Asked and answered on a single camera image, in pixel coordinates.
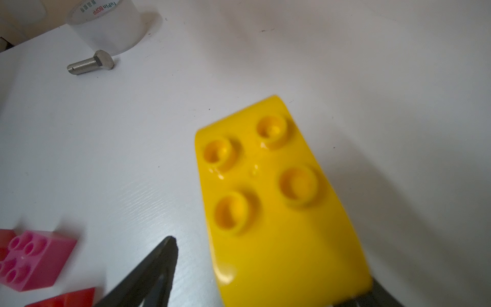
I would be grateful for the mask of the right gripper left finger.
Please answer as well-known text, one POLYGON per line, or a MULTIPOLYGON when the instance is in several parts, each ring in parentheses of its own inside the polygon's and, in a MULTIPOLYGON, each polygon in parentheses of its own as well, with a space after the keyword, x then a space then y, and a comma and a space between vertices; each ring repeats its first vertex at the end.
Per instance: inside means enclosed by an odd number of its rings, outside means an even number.
POLYGON ((177 259, 176 239, 167 236, 96 306, 167 306, 177 259))

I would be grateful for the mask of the steel bolt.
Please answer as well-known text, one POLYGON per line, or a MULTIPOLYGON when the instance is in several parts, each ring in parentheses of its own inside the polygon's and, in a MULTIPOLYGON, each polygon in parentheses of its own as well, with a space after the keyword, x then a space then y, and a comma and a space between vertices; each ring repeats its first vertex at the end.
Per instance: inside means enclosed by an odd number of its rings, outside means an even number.
POLYGON ((114 66, 111 55, 106 51, 98 50, 92 58, 68 65, 67 70, 72 75, 81 75, 96 70, 112 70, 114 66))

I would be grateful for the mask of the small red lego brick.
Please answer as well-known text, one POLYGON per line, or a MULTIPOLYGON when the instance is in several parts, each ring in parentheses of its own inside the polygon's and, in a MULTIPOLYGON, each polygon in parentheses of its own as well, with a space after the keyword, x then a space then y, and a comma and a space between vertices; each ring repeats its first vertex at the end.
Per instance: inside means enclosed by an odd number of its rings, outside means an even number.
POLYGON ((10 253, 9 244, 12 239, 16 237, 16 233, 14 230, 9 229, 1 229, 0 230, 0 261, 4 261, 4 259, 10 253))

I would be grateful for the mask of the white tape roll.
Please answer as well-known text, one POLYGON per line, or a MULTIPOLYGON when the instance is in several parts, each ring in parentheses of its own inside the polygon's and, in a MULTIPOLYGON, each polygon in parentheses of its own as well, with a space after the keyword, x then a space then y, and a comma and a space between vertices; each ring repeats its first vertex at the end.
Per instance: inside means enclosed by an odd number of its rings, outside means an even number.
POLYGON ((66 23, 94 51, 116 56, 134 47, 145 35, 142 16, 131 0, 81 1, 66 23))

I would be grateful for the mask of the pink lego brick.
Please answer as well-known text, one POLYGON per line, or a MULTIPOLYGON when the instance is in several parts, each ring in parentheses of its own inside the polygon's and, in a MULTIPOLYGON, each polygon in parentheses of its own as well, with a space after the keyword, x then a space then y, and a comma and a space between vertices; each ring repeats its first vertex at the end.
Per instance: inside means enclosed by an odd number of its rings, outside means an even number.
POLYGON ((24 231, 6 246, 1 284, 18 292, 53 286, 76 244, 57 232, 24 231))

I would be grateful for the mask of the long red lego front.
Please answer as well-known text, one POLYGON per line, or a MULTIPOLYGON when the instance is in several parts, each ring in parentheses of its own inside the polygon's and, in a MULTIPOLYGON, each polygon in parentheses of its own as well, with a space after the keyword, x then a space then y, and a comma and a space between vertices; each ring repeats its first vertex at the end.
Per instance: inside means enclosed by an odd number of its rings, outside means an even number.
POLYGON ((26 307, 92 307, 95 287, 69 292, 53 298, 44 299, 26 307))

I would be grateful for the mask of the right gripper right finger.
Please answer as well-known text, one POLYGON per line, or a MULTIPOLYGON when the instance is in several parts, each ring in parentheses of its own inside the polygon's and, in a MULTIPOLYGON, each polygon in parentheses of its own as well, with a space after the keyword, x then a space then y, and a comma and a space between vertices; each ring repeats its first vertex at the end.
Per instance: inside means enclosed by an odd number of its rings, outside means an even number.
POLYGON ((334 307, 404 307, 376 279, 373 279, 372 289, 363 295, 349 299, 334 307))

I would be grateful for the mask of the yellow lego brick left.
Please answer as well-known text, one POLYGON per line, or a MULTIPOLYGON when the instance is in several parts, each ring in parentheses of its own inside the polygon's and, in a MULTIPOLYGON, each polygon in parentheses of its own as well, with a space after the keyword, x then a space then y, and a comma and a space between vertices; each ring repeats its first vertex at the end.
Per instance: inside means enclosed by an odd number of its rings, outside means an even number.
POLYGON ((373 286, 354 227, 276 95, 194 139, 225 306, 330 306, 373 286))

